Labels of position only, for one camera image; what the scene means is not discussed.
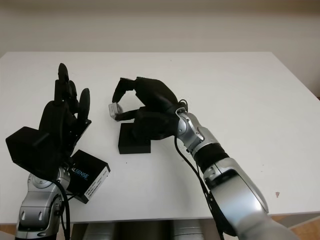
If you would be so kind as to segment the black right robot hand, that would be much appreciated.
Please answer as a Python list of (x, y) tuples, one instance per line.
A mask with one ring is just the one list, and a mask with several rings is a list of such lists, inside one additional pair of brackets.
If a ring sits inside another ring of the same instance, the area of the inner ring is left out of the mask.
[(174, 114), (177, 109), (188, 109), (185, 101), (178, 101), (176, 95), (160, 80), (137, 77), (135, 80), (120, 78), (112, 103), (119, 103), (124, 94), (135, 91), (136, 97), (144, 104), (148, 112)]

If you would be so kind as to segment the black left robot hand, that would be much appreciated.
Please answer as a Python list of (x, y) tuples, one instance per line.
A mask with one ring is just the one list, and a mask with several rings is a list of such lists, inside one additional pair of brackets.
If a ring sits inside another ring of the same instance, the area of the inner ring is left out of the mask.
[(54, 100), (46, 104), (39, 130), (53, 137), (57, 159), (61, 164), (74, 164), (71, 156), (76, 144), (92, 123), (88, 119), (90, 103), (88, 88), (83, 89), (80, 99), (77, 99), (76, 85), (69, 79), (66, 65), (60, 63), (54, 85)]

